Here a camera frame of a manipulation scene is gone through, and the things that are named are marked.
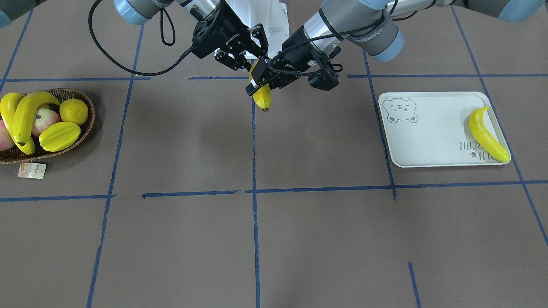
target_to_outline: price tag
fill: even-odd
[[[42,180],[46,166],[45,164],[37,163],[21,163],[17,177]]]

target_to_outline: light blue joint cap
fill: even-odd
[[[4,11],[0,10],[0,28],[9,26],[12,24],[12,20],[4,13]]]
[[[387,62],[394,59],[400,51],[403,49],[403,34],[402,31],[398,29],[398,34],[390,46],[388,46],[383,52],[378,55],[373,55],[371,58],[375,59],[378,62]]]
[[[374,10],[382,10],[385,8],[385,6],[390,3],[390,0],[359,0],[364,5],[374,9]]]
[[[500,20],[520,22],[533,15],[546,0],[510,0],[499,14]]]
[[[142,25],[150,20],[139,14],[139,12],[137,12],[132,5],[129,4],[128,0],[114,0],[114,6],[120,16],[124,17],[126,21],[129,21],[134,25]]]

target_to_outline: apple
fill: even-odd
[[[35,121],[32,124],[32,134],[36,137],[52,124],[61,122],[61,116],[50,109],[38,108],[35,114]]]
[[[9,150],[15,146],[12,137],[8,133],[8,129],[5,127],[4,121],[0,119],[0,151]]]

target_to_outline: blue tape line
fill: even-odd
[[[499,186],[499,185],[521,185],[521,181],[442,183],[442,184],[410,184],[410,185],[396,185],[396,188],[398,188],[398,189],[411,189],[411,188],[475,187],[475,186]]]
[[[253,238],[255,243],[255,307],[261,308],[261,279],[259,270],[259,219],[257,216],[257,143],[255,130],[255,100],[251,98],[253,131]]]
[[[50,201],[50,200],[80,200],[80,199],[107,199],[108,195],[91,196],[49,196],[49,197],[18,197],[18,198],[0,198],[0,202],[20,202],[20,201]]]
[[[416,287],[415,271],[413,270],[413,264],[411,262],[407,262],[407,265],[409,266],[409,274],[411,275],[411,283],[413,284],[413,292],[415,293],[416,308],[421,308],[419,290]]]
[[[218,190],[218,191],[190,191],[190,192],[161,192],[161,193],[143,193],[141,198],[153,197],[177,197],[177,196],[205,196],[205,195],[233,195],[239,190]]]
[[[367,75],[346,75],[348,78],[368,78]],[[371,78],[459,78],[459,77],[548,77],[548,74],[414,74],[414,75],[371,75]]]
[[[525,184],[548,184],[548,180],[524,181]]]
[[[483,77],[548,77],[548,74],[481,74]]]
[[[5,81],[8,79],[9,71],[12,69],[13,61],[15,60],[15,56],[17,55],[17,51],[19,50],[19,46],[21,46],[21,42],[23,41],[23,36],[25,36],[25,32],[27,31],[27,27],[29,22],[31,21],[32,17],[32,10],[28,14],[27,21],[25,22],[25,26],[23,27],[23,30],[21,31],[21,35],[19,36],[19,40],[17,41],[17,44],[15,45],[15,49],[13,50],[12,57],[9,59],[8,67],[5,70],[4,77],[2,78],[2,83],[0,83],[0,92],[4,89]]]
[[[190,77],[189,80],[214,80],[214,79],[248,79],[246,76],[196,76]]]
[[[315,191],[348,191],[348,190],[381,190],[392,189],[392,185],[376,185],[376,186],[347,186],[347,187],[307,187],[307,188],[281,188],[281,189],[257,189],[257,193],[273,193],[273,192],[315,192]],[[248,190],[246,193],[253,193],[253,190]]]
[[[6,79],[6,82],[39,82],[39,81],[127,81],[131,77],[104,77],[104,78],[29,78]],[[150,77],[135,77],[134,80],[150,80]]]
[[[133,70],[137,67],[137,59],[139,58],[139,49],[141,48],[141,40],[142,40],[142,34],[145,29],[145,25],[141,25],[141,31],[139,32],[139,40],[137,41],[137,47],[135,48],[135,59],[133,60]],[[125,100],[125,108],[124,108],[124,114],[122,116],[122,124],[120,127],[120,134],[118,136],[118,145],[116,147],[116,155],[114,158],[114,165],[112,167],[112,178],[110,180],[109,185],[109,197],[106,199],[105,204],[105,213],[103,215],[103,222],[102,222],[102,230],[101,230],[101,242],[99,244],[99,249],[97,249],[97,255],[95,256],[95,265],[93,266],[93,274],[92,274],[92,282],[89,286],[89,295],[88,295],[88,303],[87,308],[91,308],[92,306],[92,300],[93,300],[93,292],[95,291],[95,282],[97,281],[97,272],[99,270],[99,261],[101,260],[101,252],[102,252],[102,246],[103,242],[105,240],[105,231],[106,231],[106,223],[107,223],[107,214],[109,213],[110,209],[110,200],[112,191],[114,188],[114,181],[116,179],[116,169],[118,167],[118,159],[120,157],[120,149],[122,148],[122,138],[124,134],[124,124],[125,124],[125,117],[128,112],[128,106],[129,106],[129,100],[132,95],[133,90],[133,80],[135,79],[135,74],[131,75],[131,78],[129,80],[129,87],[128,87],[128,95]]]
[[[493,101],[491,100],[491,96],[489,95],[489,91],[487,90],[487,86],[485,84],[485,81],[483,80],[483,77],[480,73],[480,68],[478,67],[477,65],[477,62],[476,62],[476,58],[474,57],[474,54],[472,53],[472,49],[470,48],[470,44],[468,43],[468,40],[466,39],[466,35],[464,34],[464,30],[463,30],[463,27],[461,26],[460,24],[460,21],[459,21],[459,18],[458,16],[456,15],[456,11],[455,11],[455,8],[453,8],[451,6],[451,10],[453,11],[453,16],[455,17],[455,20],[456,20],[456,24],[459,26],[459,30],[460,30],[460,33],[461,35],[463,36],[463,40],[464,40],[464,43],[466,44],[466,47],[468,49],[468,52],[470,53],[470,57],[472,58],[472,62],[474,64],[474,67],[476,68],[476,71],[478,73],[478,76],[479,76],[479,80],[481,81],[481,84],[482,84],[482,87],[483,87],[483,90],[485,91],[485,95],[487,96],[487,98],[489,99],[489,102],[491,103],[491,106],[492,106],[492,109],[493,109],[493,114],[495,115],[495,118],[496,120],[500,123],[500,120],[499,120],[499,116],[496,112],[496,109],[493,105]],[[500,126],[500,131],[502,132],[504,138],[506,140],[508,140],[508,138],[506,137],[506,134],[504,133],[504,130],[502,128],[502,125]],[[531,198],[531,195],[529,194],[529,190],[527,189],[527,184],[525,183],[525,181],[523,180],[523,176],[521,174],[521,171],[520,171],[520,167],[518,166],[517,164],[517,161],[516,161],[516,158],[513,154],[513,151],[512,151],[512,147],[510,146],[510,144],[508,144],[508,149],[510,150],[510,155],[512,156],[512,162],[514,164],[514,167],[516,168],[516,172],[517,172],[517,175],[519,176],[520,178],[520,181],[521,181],[521,184],[523,186],[523,191],[525,192],[526,196],[527,196],[527,200],[529,201],[529,205],[531,206],[531,210],[533,211],[533,214],[535,216],[535,219],[536,219],[536,222],[537,224],[539,225],[539,229],[540,229],[540,232],[542,233],[543,235],[543,238],[544,238],[544,241],[546,243],[546,245],[548,246],[548,236],[546,235],[546,231],[544,230],[544,226],[542,224],[542,222],[540,221],[540,218],[539,218],[539,215],[536,211],[536,207],[535,207],[535,204],[533,202],[533,199]]]
[[[548,184],[548,181],[531,181],[534,184]],[[433,184],[403,184],[403,185],[372,185],[372,186],[342,186],[342,187],[306,187],[306,188],[282,188],[282,189],[257,189],[257,193],[275,192],[316,192],[316,191],[351,191],[351,190],[382,190],[382,189],[414,189],[414,188],[440,188],[440,187],[475,187],[475,186],[499,186],[521,185],[521,181],[500,182],[468,182],[468,183],[433,183]]]
[[[393,195],[394,200],[395,200],[396,199],[396,187],[394,186],[394,177],[392,175],[392,167],[390,166],[390,160],[388,158],[388,149],[386,147],[386,141],[384,140],[383,125],[382,125],[381,120],[380,120],[380,112],[379,112],[379,107],[377,106],[375,88],[373,87],[373,79],[371,78],[371,71],[369,70],[369,62],[367,61],[366,51],[363,50],[362,53],[363,53],[363,60],[366,63],[367,79],[369,80],[369,87],[371,89],[371,97],[373,99],[373,106],[375,107],[375,115],[377,117],[377,125],[379,126],[379,134],[380,134],[381,141],[383,142],[384,157],[386,159],[386,167],[388,169],[388,175],[390,177],[390,185],[392,185],[392,195]]]

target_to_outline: fake fruit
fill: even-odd
[[[255,65],[257,65],[258,62],[253,64],[251,67],[251,70],[249,70],[249,82],[252,82],[253,76],[251,75],[251,72],[253,72],[253,69],[255,68]],[[262,86],[257,92],[253,93],[253,100],[255,101],[255,104],[257,107],[261,108],[263,111],[268,111],[270,109],[270,102],[272,101],[272,96],[270,94],[270,85],[266,84]]]
[[[46,128],[38,139],[48,152],[57,152],[70,147],[80,136],[80,126],[72,122],[59,122]]]
[[[13,116],[13,127],[10,127],[13,140],[25,145],[31,140],[32,124],[35,120],[36,110],[43,104],[56,104],[59,100],[51,93],[40,91],[33,92],[21,99]]]
[[[57,112],[50,109],[38,108],[34,123],[32,124],[32,134],[38,137],[46,128],[57,122],[61,122],[61,117]]]
[[[15,143],[9,135],[8,129],[4,125],[4,121],[0,120],[0,151],[9,150],[14,146]]]
[[[12,133],[12,121],[17,106],[23,97],[24,96],[19,93],[8,93],[4,95],[0,101],[0,114],[2,115],[4,125],[8,129],[8,132],[10,132],[10,137],[13,141],[15,140],[13,139]],[[19,150],[21,150],[21,152],[27,155],[32,155],[36,152],[36,147],[32,139],[30,139],[25,145],[20,145],[18,143],[15,143],[15,145],[19,148]]]
[[[470,131],[472,135],[479,142],[485,150],[491,154],[495,159],[500,160],[503,163],[510,161],[510,154],[507,150],[491,135],[491,133],[483,124],[483,113],[489,109],[488,107],[483,107],[476,109],[468,120],[468,125],[470,126]]]
[[[61,103],[59,113],[63,121],[82,125],[88,119],[88,106],[79,99],[67,99]]]

